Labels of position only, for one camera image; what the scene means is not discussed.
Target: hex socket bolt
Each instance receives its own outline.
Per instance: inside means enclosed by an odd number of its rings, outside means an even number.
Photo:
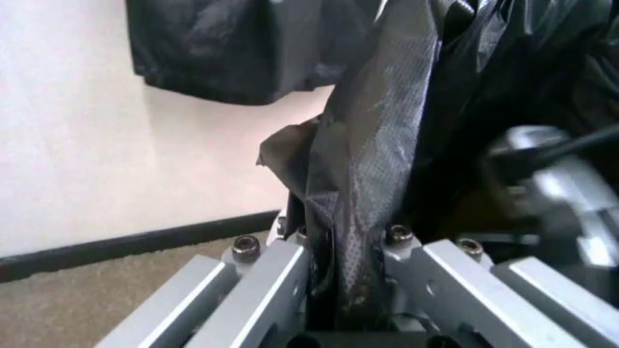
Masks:
[[[461,238],[456,241],[456,245],[466,255],[472,257],[475,261],[481,261],[481,255],[483,255],[483,246],[475,239]]]
[[[260,242],[254,236],[240,236],[232,243],[232,257],[237,262],[252,263],[260,256]]]
[[[385,233],[385,244],[394,246],[412,240],[412,231],[404,225],[392,225]]]

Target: floor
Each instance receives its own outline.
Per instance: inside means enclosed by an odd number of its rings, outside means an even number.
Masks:
[[[0,1],[0,257],[280,209],[261,141],[331,88],[265,107],[146,87],[125,0]]]
[[[0,347],[92,347],[195,254],[219,258],[232,240],[0,283]]]

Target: silver metal part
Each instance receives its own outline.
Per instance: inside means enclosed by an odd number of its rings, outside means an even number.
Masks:
[[[271,224],[271,229],[269,230],[269,235],[267,236],[267,246],[270,246],[276,239],[282,239],[281,235],[281,218],[286,218],[286,208],[284,207],[280,210],[278,216],[274,219],[273,224]]]
[[[619,347],[619,312],[533,257],[492,273],[590,347]]]
[[[264,250],[265,245],[260,243],[260,250]],[[239,261],[233,254],[233,246],[229,246],[221,255],[221,260],[234,266],[239,277],[246,275],[252,269],[256,261],[242,262]]]
[[[232,257],[237,262],[255,262],[260,257],[260,241],[250,235],[237,237],[232,243]]]
[[[197,255],[96,346],[179,347],[236,281],[231,265]]]
[[[456,241],[456,245],[466,255],[470,256],[473,260],[480,262],[483,256],[483,246],[479,244],[475,239],[461,238]]]
[[[529,149],[568,140],[566,133],[547,126],[521,126],[510,129],[490,149],[490,153]],[[611,212],[619,222],[619,199],[598,172],[577,156],[567,156],[536,171],[516,187],[501,187],[500,178],[485,173],[493,193],[511,216],[540,216],[559,204],[567,204],[581,222],[583,236],[578,241],[583,260],[590,265],[619,265],[619,244],[598,212]]]
[[[307,230],[305,229],[305,226],[299,227],[299,229],[288,238],[288,242],[295,243],[306,248],[310,247],[309,241],[307,240]]]
[[[302,246],[273,241],[186,347],[258,347],[273,326],[286,329],[304,298],[309,264]]]
[[[414,236],[410,228],[404,225],[392,225],[385,232],[385,244],[389,246],[407,243],[413,238]]]
[[[583,347],[450,241],[413,249],[397,272],[410,299],[445,333],[473,327],[495,347]]]

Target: black cable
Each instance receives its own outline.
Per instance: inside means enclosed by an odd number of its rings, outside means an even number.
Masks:
[[[592,147],[606,144],[611,141],[619,141],[619,124],[598,130],[580,138],[565,141],[554,146],[542,149],[534,159],[534,167],[546,167],[555,160],[568,155],[582,152]]]

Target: bolt head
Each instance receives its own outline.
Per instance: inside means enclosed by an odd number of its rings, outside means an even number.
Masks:
[[[240,236],[232,243],[232,257],[237,262],[252,263],[260,256],[260,241],[254,236]]]

